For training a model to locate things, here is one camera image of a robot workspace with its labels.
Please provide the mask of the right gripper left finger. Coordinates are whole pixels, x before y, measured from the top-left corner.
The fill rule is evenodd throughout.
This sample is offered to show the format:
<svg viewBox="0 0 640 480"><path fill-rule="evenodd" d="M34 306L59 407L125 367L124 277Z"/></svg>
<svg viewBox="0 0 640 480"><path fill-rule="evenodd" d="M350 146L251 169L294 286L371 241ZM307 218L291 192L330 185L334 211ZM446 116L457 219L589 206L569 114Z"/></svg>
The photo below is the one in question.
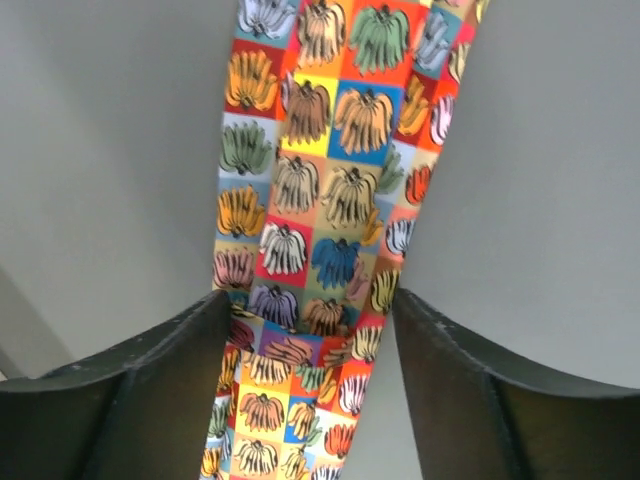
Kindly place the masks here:
<svg viewBox="0 0 640 480"><path fill-rule="evenodd" d="M198 478L230 321L212 292L107 350L2 382L2 478Z"/></svg>

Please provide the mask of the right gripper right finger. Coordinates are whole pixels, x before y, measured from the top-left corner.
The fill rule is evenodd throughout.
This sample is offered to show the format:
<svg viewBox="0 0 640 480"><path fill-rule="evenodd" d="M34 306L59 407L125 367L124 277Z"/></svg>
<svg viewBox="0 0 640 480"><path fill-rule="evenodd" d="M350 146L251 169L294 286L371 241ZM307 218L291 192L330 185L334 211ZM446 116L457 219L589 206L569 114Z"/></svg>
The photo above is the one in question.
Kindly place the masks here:
<svg viewBox="0 0 640 480"><path fill-rule="evenodd" d="M638 478L638 390L529 360L407 289L392 313L423 478Z"/></svg>

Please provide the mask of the colourful banana print tie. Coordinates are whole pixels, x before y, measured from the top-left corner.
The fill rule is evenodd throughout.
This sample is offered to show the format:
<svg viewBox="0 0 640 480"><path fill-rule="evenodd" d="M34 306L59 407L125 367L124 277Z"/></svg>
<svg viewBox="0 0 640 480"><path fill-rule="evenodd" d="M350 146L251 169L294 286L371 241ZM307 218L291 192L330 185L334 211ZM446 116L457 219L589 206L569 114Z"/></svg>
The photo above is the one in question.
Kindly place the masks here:
<svg viewBox="0 0 640 480"><path fill-rule="evenodd" d="M231 326L204 479L336 479L484 1L242 1L212 286Z"/></svg>

